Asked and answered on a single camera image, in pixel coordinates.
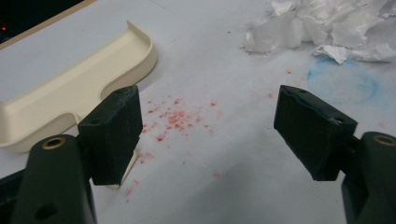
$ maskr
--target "blue ink stain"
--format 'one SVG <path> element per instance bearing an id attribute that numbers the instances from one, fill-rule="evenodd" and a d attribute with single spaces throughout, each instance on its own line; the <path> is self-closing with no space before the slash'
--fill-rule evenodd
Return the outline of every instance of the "blue ink stain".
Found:
<path id="1" fill-rule="evenodd" d="M 357 62 L 337 64 L 326 58 L 308 72 L 308 89 L 329 104 L 362 104 L 379 92 L 378 82 Z"/>

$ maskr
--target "white table surface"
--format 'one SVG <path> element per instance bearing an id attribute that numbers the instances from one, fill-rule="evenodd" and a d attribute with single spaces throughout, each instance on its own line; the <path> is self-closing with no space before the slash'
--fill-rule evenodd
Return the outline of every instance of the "white table surface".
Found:
<path id="1" fill-rule="evenodd" d="M 141 158 L 120 189 L 93 187 L 99 223 L 346 223 L 343 176 L 313 181 L 274 130 L 278 88 L 312 91 L 355 119 L 358 137 L 396 135 L 396 64 L 339 66 L 310 44 L 245 53 L 245 25 L 270 9 L 265 0 L 97 0 L 0 50 L 0 100 L 79 62 L 130 20 L 159 59 L 138 83 Z M 184 113 L 184 129 L 166 131 L 165 112 Z M 27 157 L 0 150 L 0 177 Z"/>

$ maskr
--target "red particle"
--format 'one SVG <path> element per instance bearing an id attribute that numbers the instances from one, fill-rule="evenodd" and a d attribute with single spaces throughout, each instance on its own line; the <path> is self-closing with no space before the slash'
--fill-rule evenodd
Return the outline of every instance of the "red particle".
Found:
<path id="1" fill-rule="evenodd" d="M 132 194 L 132 191 L 133 191 L 132 187 L 127 188 L 125 191 L 125 196 L 127 197 L 130 196 Z"/>
<path id="2" fill-rule="evenodd" d="M 154 159 L 154 156 L 151 153 L 146 152 L 145 154 L 139 154 L 138 158 L 140 160 L 140 164 L 144 164 L 146 163 L 146 159 L 152 160 Z"/>
<path id="3" fill-rule="evenodd" d="M 154 159 L 154 156 L 151 154 L 151 153 L 149 153 L 149 152 L 146 152 L 146 156 L 147 156 L 147 158 L 148 159 Z"/>
<path id="4" fill-rule="evenodd" d="M 220 178 L 221 177 L 221 173 L 215 172 L 215 173 L 213 173 L 213 177 Z"/>
<path id="5" fill-rule="evenodd" d="M 202 120 L 202 117 L 201 117 L 201 116 L 198 116 L 198 117 L 195 119 L 195 121 L 196 121 L 197 123 L 201 122 L 201 120 Z"/>
<path id="6" fill-rule="evenodd" d="M 135 179 L 135 180 L 133 181 L 133 186 L 138 186 L 139 184 L 140 184 L 140 182 L 139 182 L 138 180 Z"/>
<path id="7" fill-rule="evenodd" d="M 151 124 L 151 128 L 155 128 L 157 126 L 157 121 L 154 121 L 152 124 Z"/>
<path id="8" fill-rule="evenodd" d="M 163 141 L 164 138 L 165 138 L 165 135 L 160 134 L 160 135 L 157 137 L 157 141 L 158 141 L 158 142 L 161 142 L 161 141 Z"/>
<path id="9" fill-rule="evenodd" d="M 383 129 L 387 128 L 387 126 L 386 126 L 385 123 L 383 123 L 383 122 L 379 122 L 379 123 L 378 123 L 378 126 L 381 127 L 381 128 L 383 128 Z"/>
<path id="10" fill-rule="evenodd" d="M 180 124 L 175 124 L 175 128 L 176 129 L 179 129 L 180 131 L 183 131 L 184 130 L 184 127 L 183 126 L 181 126 Z"/>

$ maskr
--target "plastic tray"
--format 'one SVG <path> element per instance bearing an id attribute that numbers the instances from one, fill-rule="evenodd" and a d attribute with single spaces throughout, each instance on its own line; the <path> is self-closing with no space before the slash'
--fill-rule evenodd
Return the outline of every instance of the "plastic tray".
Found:
<path id="1" fill-rule="evenodd" d="M 94 54 L 9 102 L 0 102 L 0 148 L 25 152 L 84 119 L 112 91 L 134 85 L 157 61 L 152 39 L 128 30 Z"/>

